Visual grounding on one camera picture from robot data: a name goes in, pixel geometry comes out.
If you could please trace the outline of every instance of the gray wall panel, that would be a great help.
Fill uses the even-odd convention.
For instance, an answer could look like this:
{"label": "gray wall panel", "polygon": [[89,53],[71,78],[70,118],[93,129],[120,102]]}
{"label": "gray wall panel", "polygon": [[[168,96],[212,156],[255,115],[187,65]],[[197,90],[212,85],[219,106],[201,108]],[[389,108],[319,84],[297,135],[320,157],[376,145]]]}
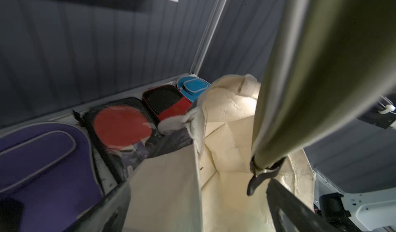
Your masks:
{"label": "gray wall panel", "polygon": [[396,130],[354,119],[304,150],[314,170],[357,193],[396,187],[395,147]]}
{"label": "gray wall panel", "polygon": [[94,7],[92,8],[94,20],[94,33],[96,38],[97,58],[99,63],[99,76],[101,83],[101,96],[116,93],[116,80],[114,78],[114,10]]}
{"label": "gray wall panel", "polygon": [[133,13],[127,11],[117,11],[117,30],[116,30],[116,73],[117,91],[123,91],[130,88],[130,52],[132,52],[132,32],[133,32]]}
{"label": "gray wall panel", "polygon": [[59,99],[60,106],[70,107],[80,103],[78,77],[74,76],[72,61],[68,56],[59,3],[44,0],[24,0],[23,3],[40,36],[44,59],[57,95],[62,97]]}
{"label": "gray wall panel", "polygon": [[226,74],[261,79],[285,0],[228,0],[199,75],[212,82]]}
{"label": "gray wall panel", "polygon": [[0,0],[0,6],[6,8],[1,10],[0,51],[26,93],[32,109],[37,114],[59,109],[50,90],[52,79],[47,78],[38,50],[33,46],[20,1]]}
{"label": "gray wall panel", "polygon": [[69,29],[72,57],[76,62],[81,85],[82,102],[98,99],[100,95],[99,65],[94,55],[92,8],[77,4],[64,3]]}
{"label": "gray wall panel", "polygon": [[204,9],[201,11],[197,24],[195,27],[194,35],[191,37],[191,41],[187,43],[188,51],[186,51],[185,62],[183,66],[191,66],[194,61],[196,49],[201,42],[201,36],[204,33],[206,27],[206,19],[210,17],[211,10],[209,9],[211,5],[214,4],[215,0],[202,0],[204,1]]}
{"label": "gray wall panel", "polygon": [[214,2],[0,0],[0,127],[188,72]]}

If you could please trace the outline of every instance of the black strap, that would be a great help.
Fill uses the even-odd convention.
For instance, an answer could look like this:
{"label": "black strap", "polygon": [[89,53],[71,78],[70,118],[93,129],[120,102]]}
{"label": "black strap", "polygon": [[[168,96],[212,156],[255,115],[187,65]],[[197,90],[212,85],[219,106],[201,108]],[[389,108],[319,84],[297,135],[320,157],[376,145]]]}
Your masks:
{"label": "black strap", "polygon": [[247,187],[248,187],[247,195],[248,196],[253,195],[256,188],[266,179],[274,178],[275,176],[277,176],[285,159],[286,159],[286,157],[280,159],[279,161],[274,163],[274,165],[272,165],[271,167],[266,168],[267,170],[273,170],[272,172],[262,173],[262,174],[259,174],[258,176],[256,176],[256,174],[255,174],[256,171],[255,171],[255,167],[254,167],[254,157],[253,157],[252,160],[250,161],[250,170],[253,172],[253,177],[250,179],[249,184],[247,185]]}
{"label": "black strap", "polygon": [[81,126],[84,126],[84,120],[81,118],[81,115],[78,112],[73,110],[73,116],[80,123]]}
{"label": "black strap", "polygon": [[272,179],[268,184],[267,201],[272,220],[277,232],[310,231],[310,232],[341,232],[348,231],[347,227],[339,226],[339,230],[316,215],[312,208],[308,208],[277,180]]}
{"label": "black strap", "polygon": [[19,231],[24,213],[24,205],[13,198],[0,200],[0,231]]}

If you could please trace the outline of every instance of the canvas tote bag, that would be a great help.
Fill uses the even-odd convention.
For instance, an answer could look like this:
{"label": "canvas tote bag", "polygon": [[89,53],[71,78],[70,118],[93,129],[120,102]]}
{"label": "canvas tote bag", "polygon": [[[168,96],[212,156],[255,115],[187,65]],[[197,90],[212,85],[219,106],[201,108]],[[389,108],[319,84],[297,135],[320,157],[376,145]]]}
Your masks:
{"label": "canvas tote bag", "polygon": [[[259,89],[251,75],[224,76],[185,116],[158,125],[166,136],[129,180],[124,232],[275,231],[269,180],[246,194]],[[314,175],[302,149],[286,158],[276,178],[312,207]]]}

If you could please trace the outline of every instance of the black plastic part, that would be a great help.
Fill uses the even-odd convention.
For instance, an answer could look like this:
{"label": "black plastic part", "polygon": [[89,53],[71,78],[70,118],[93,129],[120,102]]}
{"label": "black plastic part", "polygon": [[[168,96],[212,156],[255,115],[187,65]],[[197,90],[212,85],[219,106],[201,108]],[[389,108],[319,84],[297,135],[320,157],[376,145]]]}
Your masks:
{"label": "black plastic part", "polygon": [[340,231],[360,232],[361,230],[348,218],[350,212],[344,209],[340,193],[322,195],[319,198],[323,218]]}
{"label": "black plastic part", "polygon": [[102,179],[100,178],[100,175],[99,175],[98,167],[97,167],[96,161],[95,161],[95,154],[93,153],[93,150],[91,150],[91,155],[92,155],[93,168],[95,169],[96,180],[99,183],[100,189],[102,190],[102,193],[104,195],[105,190],[103,188]]}
{"label": "black plastic part", "polygon": [[76,111],[73,110],[73,116],[74,116],[74,118],[80,123],[81,126],[84,126],[84,125],[83,125],[84,121],[83,121],[83,119],[81,118],[80,113],[78,113],[78,112],[76,112]]}
{"label": "black plastic part", "polygon": [[314,212],[318,215],[318,216],[322,216],[322,211],[318,208],[317,205],[314,204]]}
{"label": "black plastic part", "polygon": [[13,198],[0,200],[0,231],[19,231],[24,205]]}
{"label": "black plastic part", "polygon": [[114,212],[113,215],[108,219],[106,224],[103,227],[102,232],[113,232],[115,231],[118,223],[116,222],[118,218],[118,212]]}
{"label": "black plastic part", "polygon": [[275,179],[268,185],[267,200],[277,232],[339,232]]}
{"label": "black plastic part", "polygon": [[[396,94],[387,95],[387,98],[396,104]],[[387,129],[394,121],[396,121],[396,114],[387,113],[380,114],[378,110],[383,110],[379,105],[374,105],[358,117],[358,120]]]}
{"label": "black plastic part", "polygon": [[253,172],[253,177],[250,179],[249,184],[247,185],[247,192],[246,194],[248,196],[251,196],[254,194],[254,191],[256,190],[256,188],[266,179],[270,179],[270,178],[274,178],[276,175],[278,175],[280,168],[283,165],[283,162],[285,161],[286,157],[280,159],[279,161],[277,161],[276,163],[274,163],[274,165],[272,165],[271,167],[267,168],[268,170],[273,170],[272,172],[268,172],[268,173],[262,173],[259,174],[258,176],[255,175],[255,167],[254,167],[254,157],[252,158],[252,160],[250,161],[250,171]]}
{"label": "black plastic part", "polygon": [[170,108],[182,99],[183,94],[175,86],[166,84],[145,91],[142,97],[153,113],[158,116],[162,111]]}
{"label": "black plastic part", "polygon": [[193,144],[193,142],[187,128],[183,127],[161,138],[146,159],[178,151],[181,148]]}
{"label": "black plastic part", "polygon": [[160,119],[158,118],[158,116],[157,116],[157,115],[155,114],[155,112],[151,109],[151,107],[147,104],[147,102],[144,101],[144,99],[143,99],[142,104],[143,104],[144,108],[146,109],[147,113],[150,114],[150,117],[152,118],[152,120],[153,120],[155,126],[158,126],[158,124],[161,122]]}

